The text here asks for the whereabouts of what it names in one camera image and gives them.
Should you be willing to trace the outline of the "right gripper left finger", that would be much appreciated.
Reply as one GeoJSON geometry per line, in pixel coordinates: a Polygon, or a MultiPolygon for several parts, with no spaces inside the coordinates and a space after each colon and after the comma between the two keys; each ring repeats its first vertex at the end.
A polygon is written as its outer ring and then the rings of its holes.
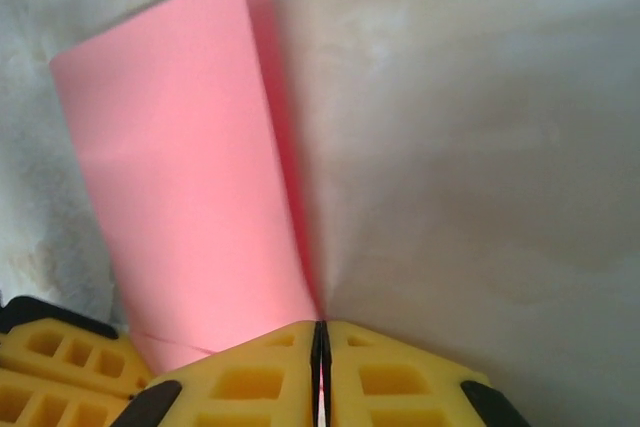
{"type": "Polygon", "coordinates": [[[115,426],[311,426],[314,321],[300,321],[152,380],[115,426]]]}

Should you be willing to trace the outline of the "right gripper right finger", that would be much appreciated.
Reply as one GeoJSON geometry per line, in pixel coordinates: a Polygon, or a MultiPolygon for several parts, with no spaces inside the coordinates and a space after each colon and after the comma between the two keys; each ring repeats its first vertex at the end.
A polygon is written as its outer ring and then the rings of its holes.
{"type": "Polygon", "coordinates": [[[332,426],[527,426],[486,375],[344,321],[328,323],[332,426]]]}

